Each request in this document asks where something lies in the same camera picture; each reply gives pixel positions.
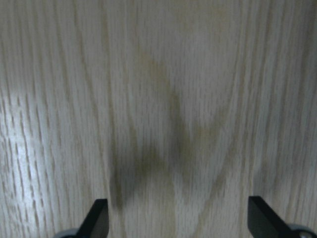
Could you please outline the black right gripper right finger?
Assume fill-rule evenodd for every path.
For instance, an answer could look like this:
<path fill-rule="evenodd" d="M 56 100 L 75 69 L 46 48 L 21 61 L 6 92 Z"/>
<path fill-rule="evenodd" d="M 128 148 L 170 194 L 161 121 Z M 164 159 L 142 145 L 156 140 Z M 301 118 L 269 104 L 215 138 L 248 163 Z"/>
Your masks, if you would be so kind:
<path fill-rule="evenodd" d="M 248 197 L 248 230 L 254 238 L 315 238 L 300 225 L 286 224 L 260 196 Z"/>

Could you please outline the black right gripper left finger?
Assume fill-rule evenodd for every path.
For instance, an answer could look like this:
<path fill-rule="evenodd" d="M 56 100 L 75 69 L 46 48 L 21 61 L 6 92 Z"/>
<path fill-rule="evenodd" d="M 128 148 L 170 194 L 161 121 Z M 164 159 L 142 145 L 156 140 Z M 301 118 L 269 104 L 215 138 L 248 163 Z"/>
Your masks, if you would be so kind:
<path fill-rule="evenodd" d="M 109 211 L 107 199 L 96 199 L 87 216 L 77 229 L 56 234 L 57 238 L 107 238 L 109 234 Z"/>

